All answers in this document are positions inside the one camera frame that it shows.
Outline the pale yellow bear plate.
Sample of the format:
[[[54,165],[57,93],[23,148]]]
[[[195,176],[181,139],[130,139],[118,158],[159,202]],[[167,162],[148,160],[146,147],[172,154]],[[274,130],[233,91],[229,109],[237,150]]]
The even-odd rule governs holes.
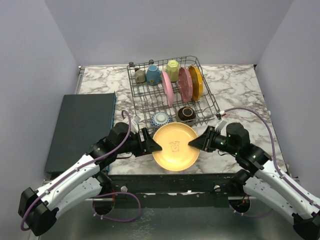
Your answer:
[[[160,127],[153,135],[153,140],[162,148],[152,153],[155,162],[172,172],[190,168],[197,161],[200,150],[189,142],[197,137],[197,133],[184,123],[172,122]]]

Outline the orange blue patterned bowl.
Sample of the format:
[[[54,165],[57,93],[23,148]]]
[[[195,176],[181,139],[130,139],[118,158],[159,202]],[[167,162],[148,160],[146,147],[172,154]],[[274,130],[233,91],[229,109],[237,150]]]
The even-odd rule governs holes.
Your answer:
[[[155,112],[150,119],[151,127],[161,127],[172,122],[172,118],[165,112]]]

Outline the dark brown bowl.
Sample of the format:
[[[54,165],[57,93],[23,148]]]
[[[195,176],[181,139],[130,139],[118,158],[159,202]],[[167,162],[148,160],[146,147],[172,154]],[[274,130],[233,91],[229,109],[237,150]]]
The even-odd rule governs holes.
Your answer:
[[[195,111],[187,106],[180,108],[176,114],[177,121],[188,126],[193,126],[195,124],[196,117]]]

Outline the orange polka dot plate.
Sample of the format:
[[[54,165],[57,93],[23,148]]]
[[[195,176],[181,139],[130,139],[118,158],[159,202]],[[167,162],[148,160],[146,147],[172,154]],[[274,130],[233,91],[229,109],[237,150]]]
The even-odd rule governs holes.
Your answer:
[[[192,79],[192,87],[193,87],[193,93],[192,93],[192,100],[198,101],[202,95],[204,90],[204,83],[203,83],[203,77],[201,75],[201,72],[198,67],[195,65],[190,65],[188,67],[189,73],[191,75]]]

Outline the plain pink bear plate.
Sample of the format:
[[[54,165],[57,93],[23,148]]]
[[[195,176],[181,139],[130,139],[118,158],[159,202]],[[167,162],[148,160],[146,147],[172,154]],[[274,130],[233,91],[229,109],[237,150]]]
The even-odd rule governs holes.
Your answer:
[[[168,104],[168,106],[171,107],[174,103],[174,92],[173,92],[170,78],[169,78],[166,71],[163,70],[161,72],[161,78],[162,78],[163,89],[164,89],[164,92],[165,92],[166,98],[167,98],[167,104]]]

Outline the blue mug white inside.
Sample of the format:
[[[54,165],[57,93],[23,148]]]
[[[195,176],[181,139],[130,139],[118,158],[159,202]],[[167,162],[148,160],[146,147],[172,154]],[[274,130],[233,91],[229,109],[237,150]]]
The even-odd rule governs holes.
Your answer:
[[[152,86],[157,85],[162,81],[161,71],[157,65],[151,64],[148,66],[146,81]]]

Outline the small grey cup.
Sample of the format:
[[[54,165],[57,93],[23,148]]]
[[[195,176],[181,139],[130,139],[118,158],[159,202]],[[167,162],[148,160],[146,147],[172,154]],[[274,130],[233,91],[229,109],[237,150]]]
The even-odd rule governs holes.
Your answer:
[[[134,79],[137,84],[144,83],[146,81],[146,73],[144,70],[138,69],[134,73]]]

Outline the pale yellow mug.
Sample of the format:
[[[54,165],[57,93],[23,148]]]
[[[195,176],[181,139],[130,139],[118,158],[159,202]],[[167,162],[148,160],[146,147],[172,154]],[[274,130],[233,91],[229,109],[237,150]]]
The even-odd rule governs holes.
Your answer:
[[[171,82],[177,82],[179,79],[180,65],[176,60],[169,60],[165,69]]]

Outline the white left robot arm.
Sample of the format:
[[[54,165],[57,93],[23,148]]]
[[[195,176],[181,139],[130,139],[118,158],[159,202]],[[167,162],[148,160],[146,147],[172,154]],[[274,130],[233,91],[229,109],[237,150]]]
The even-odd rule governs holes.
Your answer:
[[[18,214],[23,231],[35,236],[47,232],[66,211],[86,198],[107,197],[112,190],[111,179],[102,170],[122,153],[144,156],[161,151],[146,128],[133,133],[130,125],[117,123],[108,136],[94,143],[69,169],[36,190],[28,187],[20,197]]]

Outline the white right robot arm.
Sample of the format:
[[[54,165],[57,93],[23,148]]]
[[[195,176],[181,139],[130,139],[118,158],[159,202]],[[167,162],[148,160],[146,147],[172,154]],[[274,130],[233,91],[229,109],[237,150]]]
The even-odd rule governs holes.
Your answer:
[[[320,199],[282,171],[262,148],[252,144],[242,124],[228,124],[226,135],[208,126],[188,144],[208,153],[220,150],[233,155],[241,167],[231,179],[230,191],[234,195],[246,193],[262,201],[292,223],[304,240],[320,238]]]

